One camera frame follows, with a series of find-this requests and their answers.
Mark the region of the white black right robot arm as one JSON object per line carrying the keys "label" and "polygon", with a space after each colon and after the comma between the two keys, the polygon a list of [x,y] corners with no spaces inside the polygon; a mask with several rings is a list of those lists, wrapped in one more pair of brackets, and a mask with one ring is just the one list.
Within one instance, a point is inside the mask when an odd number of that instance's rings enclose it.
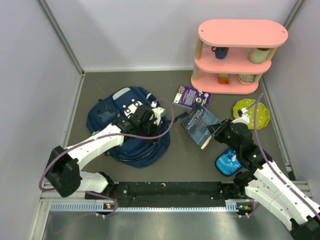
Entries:
{"label": "white black right robot arm", "polygon": [[226,118],[207,126],[214,139],[229,146],[245,168],[234,177],[233,192],[251,198],[277,217],[295,240],[320,238],[320,206],[286,177],[257,144],[247,125]]}

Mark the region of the navy blue student backpack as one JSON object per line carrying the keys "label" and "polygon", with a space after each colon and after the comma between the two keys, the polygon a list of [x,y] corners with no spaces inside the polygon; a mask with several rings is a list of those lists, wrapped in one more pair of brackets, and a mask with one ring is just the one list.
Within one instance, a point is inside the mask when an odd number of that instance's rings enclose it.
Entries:
{"label": "navy blue student backpack", "polygon": [[[128,107],[137,102],[151,105],[157,98],[143,87],[121,88],[104,99],[99,99],[87,114],[86,127],[92,135],[102,131],[117,118],[125,116]],[[135,168],[144,168],[156,162],[168,150],[170,134],[154,140],[129,138],[122,145],[104,153]]]}

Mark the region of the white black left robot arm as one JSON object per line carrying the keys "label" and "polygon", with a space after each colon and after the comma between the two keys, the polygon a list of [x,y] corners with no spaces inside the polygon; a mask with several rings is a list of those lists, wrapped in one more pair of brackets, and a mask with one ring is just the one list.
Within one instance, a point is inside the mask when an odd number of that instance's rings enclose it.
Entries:
{"label": "white black left robot arm", "polygon": [[114,119],[95,135],[76,145],[53,149],[44,172],[45,178],[63,198],[75,192],[94,192],[102,198],[109,198],[114,191],[111,179],[104,173],[85,172],[83,168],[128,138],[159,138],[159,126],[165,114],[165,109],[156,103],[150,106],[130,105],[124,116]]}

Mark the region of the purple treehouse paperback book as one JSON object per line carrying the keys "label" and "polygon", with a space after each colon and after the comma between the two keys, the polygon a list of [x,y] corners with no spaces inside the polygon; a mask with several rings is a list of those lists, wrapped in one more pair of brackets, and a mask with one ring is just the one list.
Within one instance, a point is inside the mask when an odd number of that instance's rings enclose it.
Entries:
{"label": "purple treehouse paperback book", "polygon": [[180,85],[172,103],[174,105],[178,105],[180,107],[188,109],[192,109],[195,104],[200,104],[207,109],[210,104],[212,95],[213,94],[209,92],[198,90],[185,85]]}

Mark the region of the dark blue Nineteen Eighty-Four book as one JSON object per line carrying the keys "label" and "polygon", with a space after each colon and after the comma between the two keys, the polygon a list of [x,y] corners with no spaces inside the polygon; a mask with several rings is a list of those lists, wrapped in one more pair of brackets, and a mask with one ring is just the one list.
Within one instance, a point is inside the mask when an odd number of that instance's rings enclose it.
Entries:
{"label": "dark blue Nineteen Eighty-Four book", "polygon": [[209,110],[196,103],[190,113],[181,122],[181,126],[200,149],[203,150],[212,138],[207,126],[219,124],[220,122]]}

